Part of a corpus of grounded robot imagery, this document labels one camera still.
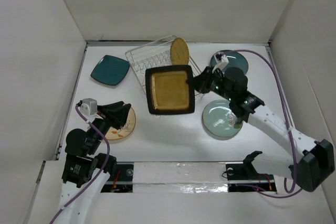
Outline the round woven bamboo plate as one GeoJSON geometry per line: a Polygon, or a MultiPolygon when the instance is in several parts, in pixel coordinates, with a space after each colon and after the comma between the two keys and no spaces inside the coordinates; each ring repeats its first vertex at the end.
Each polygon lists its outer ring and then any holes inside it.
{"type": "Polygon", "coordinates": [[[190,53],[188,45],[183,38],[176,38],[172,41],[170,58],[173,65],[188,65],[190,53]]]}

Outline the black and amber square plate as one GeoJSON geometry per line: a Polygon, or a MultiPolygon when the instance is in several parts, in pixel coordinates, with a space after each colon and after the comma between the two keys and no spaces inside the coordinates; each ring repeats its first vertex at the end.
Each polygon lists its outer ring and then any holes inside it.
{"type": "Polygon", "coordinates": [[[189,65],[146,69],[145,92],[149,113],[154,115],[194,113],[194,89],[187,83],[192,78],[193,72],[189,65]]]}

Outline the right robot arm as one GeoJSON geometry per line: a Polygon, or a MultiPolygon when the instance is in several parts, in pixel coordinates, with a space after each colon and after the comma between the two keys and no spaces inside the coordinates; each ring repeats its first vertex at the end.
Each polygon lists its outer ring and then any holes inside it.
{"type": "Polygon", "coordinates": [[[276,116],[260,98],[247,90],[248,78],[239,68],[225,72],[214,67],[188,79],[187,83],[199,93],[214,93],[229,101],[237,121],[244,121],[268,135],[281,146],[291,159],[275,158],[254,151],[244,159],[243,174],[255,178],[273,174],[291,178],[301,189],[313,192],[335,170],[334,148],[327,140],[315,140],[304,135],[276,116]]]}

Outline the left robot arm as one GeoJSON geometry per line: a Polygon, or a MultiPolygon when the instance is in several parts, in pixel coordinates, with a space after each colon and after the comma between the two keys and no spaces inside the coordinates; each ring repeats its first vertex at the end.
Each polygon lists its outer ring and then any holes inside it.
{"type": "Polygon", "coordinates": [[[131,104],[98,105],[87,98],[75,110],[88,129],[73,129],[66,136],[60,201],[51,223],[88,223],[105,183],[117,175],[117,159],[110,154],[106,134],[111,127],[119,130],[126,125],[131,104]]]}

